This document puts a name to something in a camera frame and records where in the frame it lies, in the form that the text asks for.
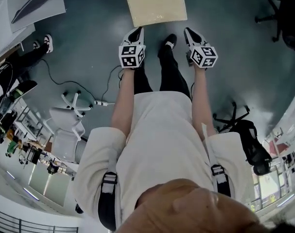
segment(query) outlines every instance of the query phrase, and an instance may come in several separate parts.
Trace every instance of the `black strap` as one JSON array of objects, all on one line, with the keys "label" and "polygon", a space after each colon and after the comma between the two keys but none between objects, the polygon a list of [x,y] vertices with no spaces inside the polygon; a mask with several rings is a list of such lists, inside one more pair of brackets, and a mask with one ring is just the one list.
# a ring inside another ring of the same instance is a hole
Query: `black strap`
[{"label": "black strap", "polygon": [[[106,176],[115,176],[115,181],[105,180]],[[103,184],[109,183],[114,184],[114,190],[113,193],[104,193],[102,192]],[[116,220],[115,220],[115,191],[116,191],[116,184],[117,184],[117,174],[114,172],[107,172],[102,179],[101,184],[101,194],[99,198],[99,204],[98,204],[98,214],[100,222],[103,224],[103,226],[110,231],[116,230]]]},{"label": "black strap", "polygon": [[226,182],[217,183],[217,192],[223,195],[231,197],[228,175],[225,173],[224,168],[221,165],[213,165],[211,167],[212,175],[217,176],[219,174],[225,174]]}]

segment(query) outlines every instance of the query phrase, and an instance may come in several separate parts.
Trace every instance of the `backpack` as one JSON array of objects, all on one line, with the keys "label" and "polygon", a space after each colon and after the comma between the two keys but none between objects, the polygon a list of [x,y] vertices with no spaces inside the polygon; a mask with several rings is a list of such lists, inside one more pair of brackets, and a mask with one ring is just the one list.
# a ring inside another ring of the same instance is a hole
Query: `backpack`
[{"label": "backpack", "polygon": [[[225,174],[224,168],[218,164],[215,154],[208,141],[207,126],[202,125],[206,139],[207,152],[212,172],[212,182],[215,192],[233,197],[233,185]],[[98,202],[98,214],[104,227],[114,232],[121,226],[120,185],[116,172],[117,154],[112,151],[109,156],[108,171],[104,174],[101,184],[101,194]]]}]

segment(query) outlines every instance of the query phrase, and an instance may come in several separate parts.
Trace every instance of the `beige mat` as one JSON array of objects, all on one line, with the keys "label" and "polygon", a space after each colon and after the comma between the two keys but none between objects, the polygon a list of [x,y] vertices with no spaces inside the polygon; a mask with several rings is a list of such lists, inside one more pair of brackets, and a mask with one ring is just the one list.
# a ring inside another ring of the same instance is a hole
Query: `beige mat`
[{"label": "beige mat", "polygon": [[184,0],[127,0],[135,27],[187,20]]}]

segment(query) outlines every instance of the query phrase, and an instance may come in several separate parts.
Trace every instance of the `white t-shirt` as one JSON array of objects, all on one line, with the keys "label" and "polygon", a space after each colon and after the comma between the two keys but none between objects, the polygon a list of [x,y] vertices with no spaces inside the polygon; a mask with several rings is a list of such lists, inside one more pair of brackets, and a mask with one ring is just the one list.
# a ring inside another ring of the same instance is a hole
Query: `white t-shirt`
[{"label": "white t-shirt", "polygon": [[[98,200],[108,152],[120,155],[116,170],[121,187],[122,221],[134,211],[147,189],[185,178],[213,190],[209,159],[191,122],[191,101],[173,91],[135,95],[131,133],[113,128],[94,129],[75,177],[74,192],[79,206],[98,219]],[[209,137],[217,161],[233,182],[235,199],[241,200],[250,167],[238,133]]]}]

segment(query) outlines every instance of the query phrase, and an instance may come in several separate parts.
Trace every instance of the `power strip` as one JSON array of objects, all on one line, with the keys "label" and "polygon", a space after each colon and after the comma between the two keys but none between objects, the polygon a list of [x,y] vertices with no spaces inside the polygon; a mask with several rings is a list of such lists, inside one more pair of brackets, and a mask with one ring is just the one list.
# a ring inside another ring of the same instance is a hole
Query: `power strip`
[{"label": "power strip", "polygon": [[110,104],[114,104],[114,103],[108,103],[108,102],[101,101],[101,100],[95,100],[94,104],[101,105],[101,106],[109,106]]}]

